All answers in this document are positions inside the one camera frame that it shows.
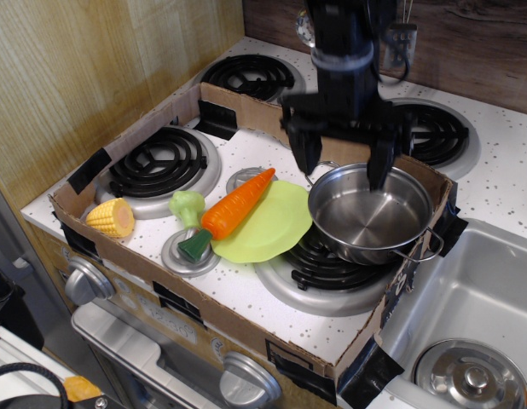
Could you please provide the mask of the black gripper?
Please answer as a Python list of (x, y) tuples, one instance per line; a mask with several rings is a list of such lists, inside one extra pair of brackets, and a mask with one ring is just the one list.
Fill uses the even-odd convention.
[(380, 190), (396, 158), (413, 151), (410, 114), (379, 96), (376, 55), (312, 55), (317, 91), (280, 99), (281, 127), (298, 168), (311, 174), (321, 157), (323, 136), (370, 146), (367, 176)]

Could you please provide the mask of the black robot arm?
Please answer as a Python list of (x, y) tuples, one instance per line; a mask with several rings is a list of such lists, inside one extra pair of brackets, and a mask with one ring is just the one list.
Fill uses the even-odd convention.
[(378, 90), (379, 47), (397, 17), (394, 1), (307, 1), (313, 27), (310, 56), (317, 91), (280, 99), (281, 127), (297, 166), (310, 175), (321, 157), (322, 137), (366, 144), (367, 178), (380, 190), (396, 157), (412, 147), (412, 119), (395, 111)]

